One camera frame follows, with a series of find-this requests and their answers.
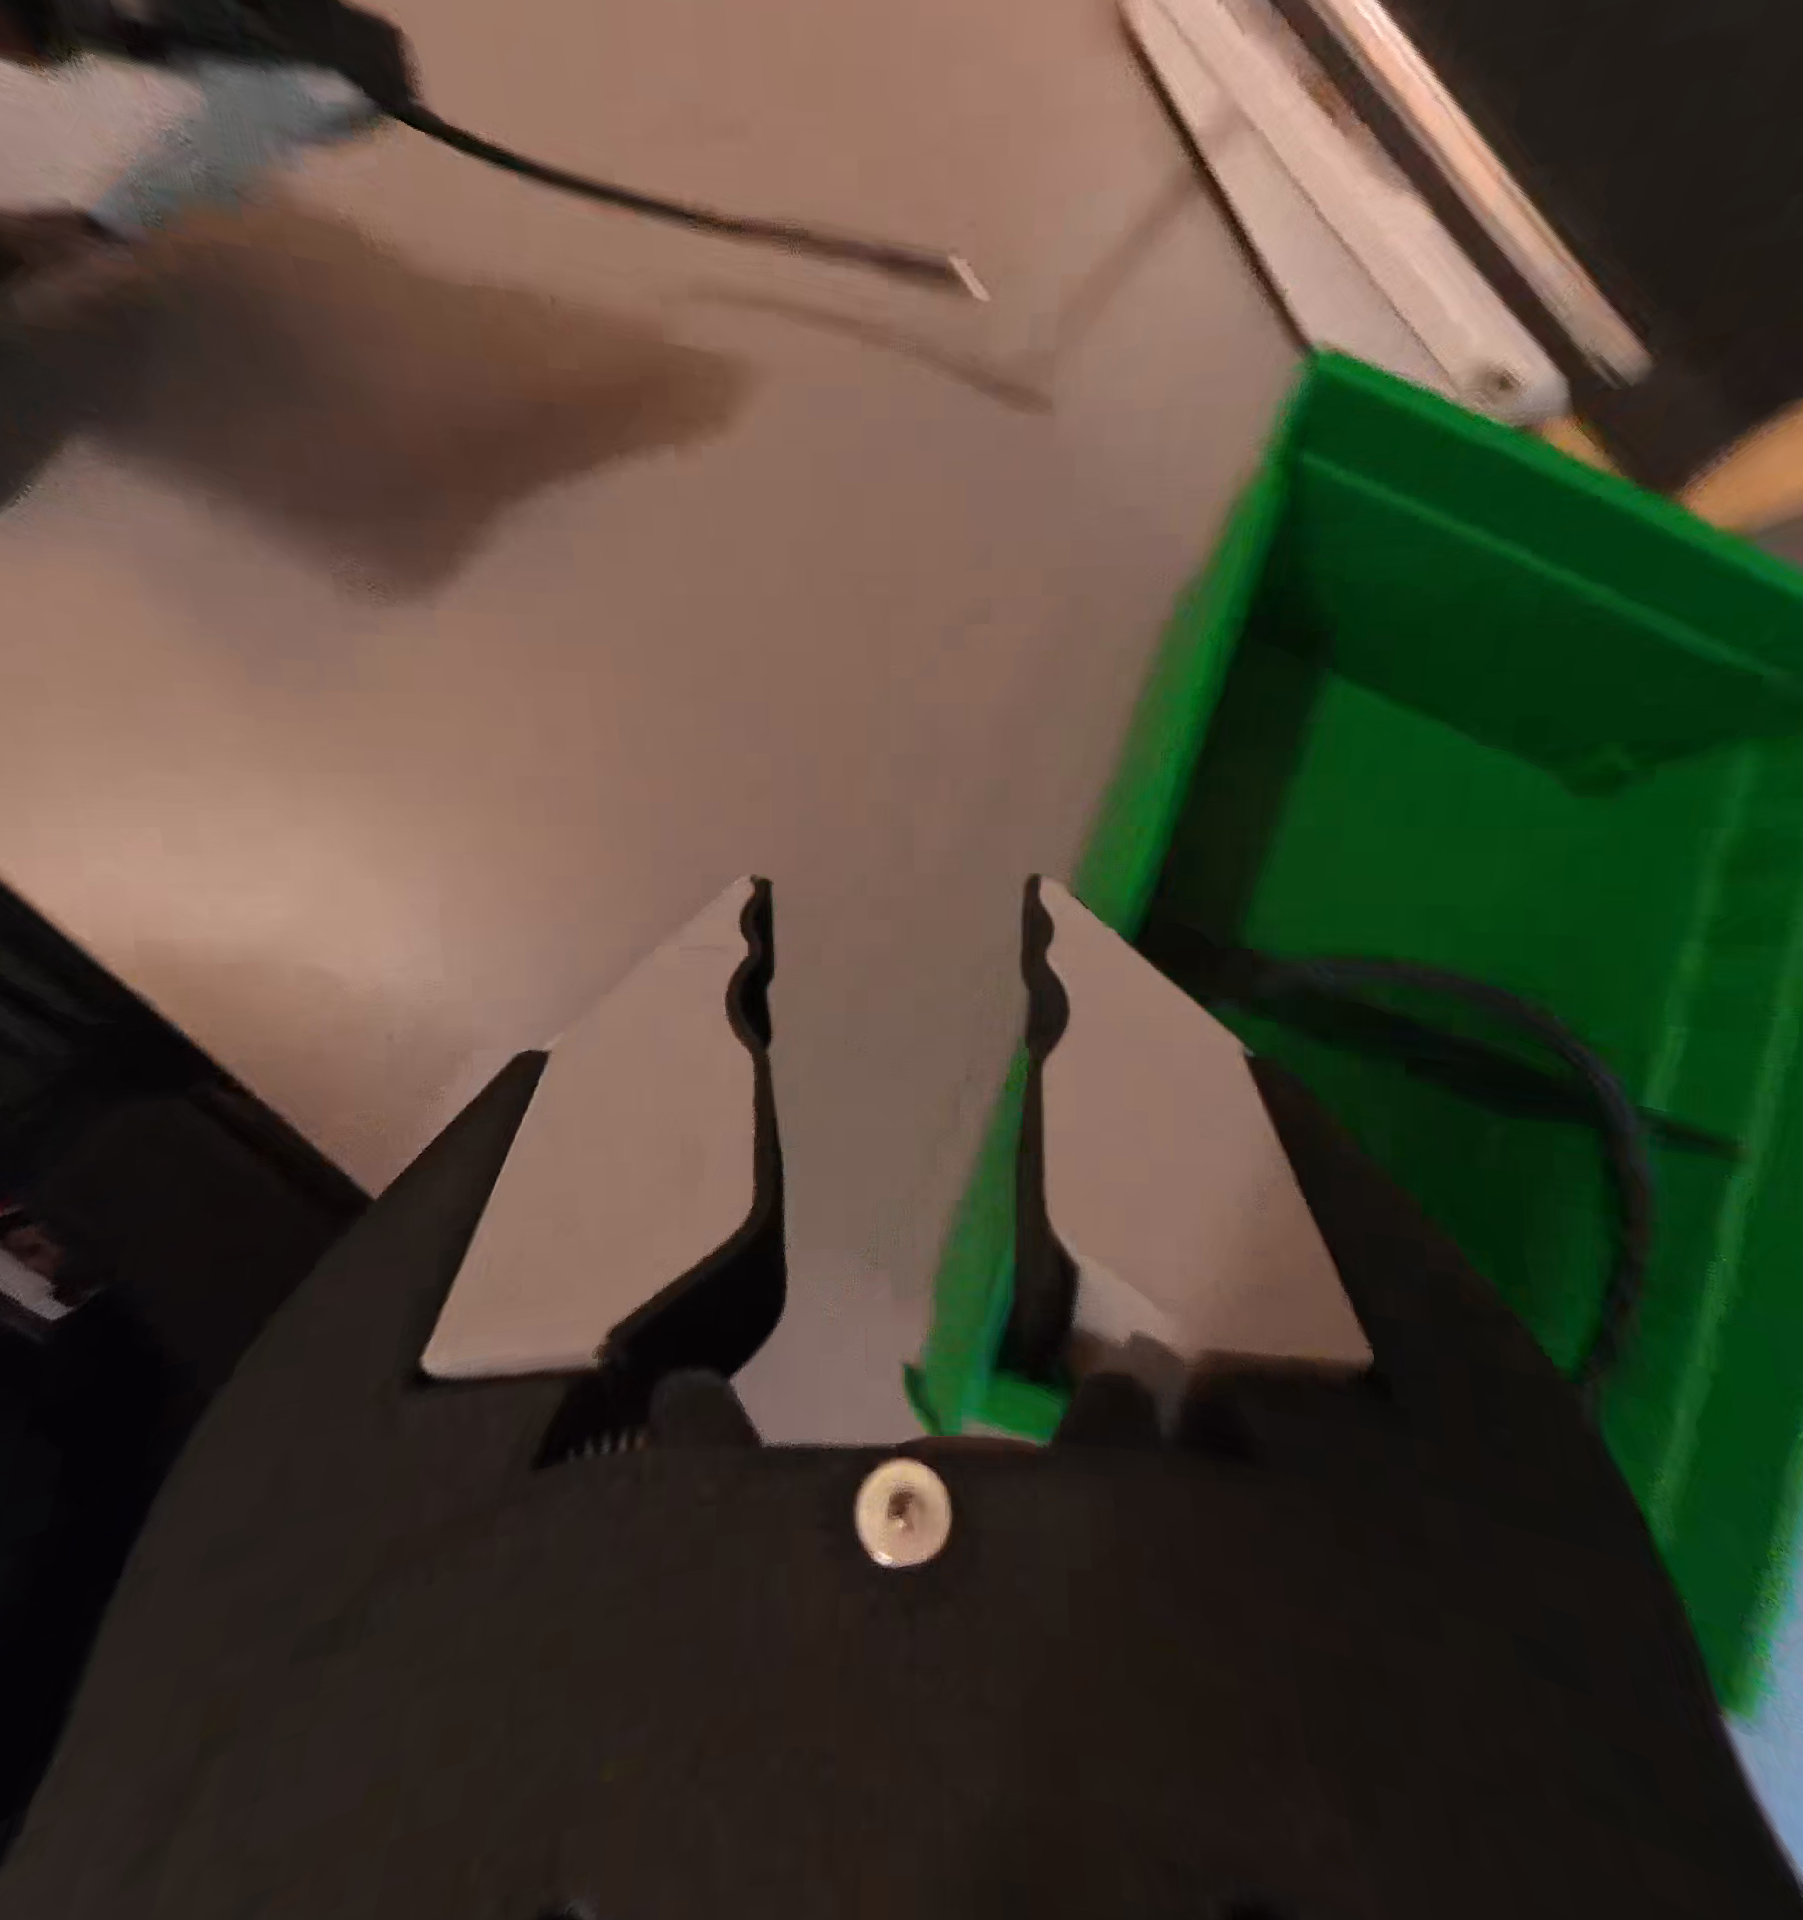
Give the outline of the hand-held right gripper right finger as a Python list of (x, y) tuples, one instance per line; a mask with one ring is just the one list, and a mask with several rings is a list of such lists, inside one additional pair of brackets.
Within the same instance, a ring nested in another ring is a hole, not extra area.
[(1371, 1362), (1247, 1045), (1059, 881), (1021, 901), (1025, 1078), (1003, 1368)]

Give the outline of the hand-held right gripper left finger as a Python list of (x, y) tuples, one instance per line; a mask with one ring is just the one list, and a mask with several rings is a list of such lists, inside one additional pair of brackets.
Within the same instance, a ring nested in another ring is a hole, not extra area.
[(555, 1039), (421, 1348), (428, 1382), (634, 1371), (673, 1310), (689, 1368), (762, 1348), (785, 1299), (772, 962), (772, 888), (737, 878)]

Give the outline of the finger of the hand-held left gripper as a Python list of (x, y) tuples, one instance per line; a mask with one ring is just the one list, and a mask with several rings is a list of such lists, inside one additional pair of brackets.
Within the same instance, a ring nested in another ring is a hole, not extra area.
[(79, 213), (135, 237), (197, 204), (235, 204), (376, 121), (347, 82), (305, 65), (0, 59), (0, 213)]

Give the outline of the green plastic bin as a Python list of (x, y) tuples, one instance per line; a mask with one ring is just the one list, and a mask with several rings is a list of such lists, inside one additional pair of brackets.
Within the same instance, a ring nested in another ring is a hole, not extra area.
[(1803, 572), (1313, 357), (1073, 888), (1592, 1390), (1752, 1712), (1803, 1528)]

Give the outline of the light wooden board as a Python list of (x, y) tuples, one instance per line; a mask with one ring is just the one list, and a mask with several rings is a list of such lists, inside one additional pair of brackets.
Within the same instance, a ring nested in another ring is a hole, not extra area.
[(1721, 531), (1754, 535), (1803, 514), (1803, 396), (1754, 419), (1675, 357), (1636, 379), (1496, 369), (1469, 393), (1562, 456), (1679, 504)]

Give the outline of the white monitor stand base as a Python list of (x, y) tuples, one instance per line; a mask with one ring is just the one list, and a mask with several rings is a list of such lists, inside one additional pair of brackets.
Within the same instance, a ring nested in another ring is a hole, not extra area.
[(1123, 3), (1121, 13), (1311, 348), (1517, 430), (1564, 419), (1561, 369), (1273, 5)]

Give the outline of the dark monitor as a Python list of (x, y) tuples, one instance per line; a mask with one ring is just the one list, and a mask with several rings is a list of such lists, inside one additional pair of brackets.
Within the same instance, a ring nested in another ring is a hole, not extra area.
[(1803, 3), (1280, 5), (1664, 494), (1803, 407)]

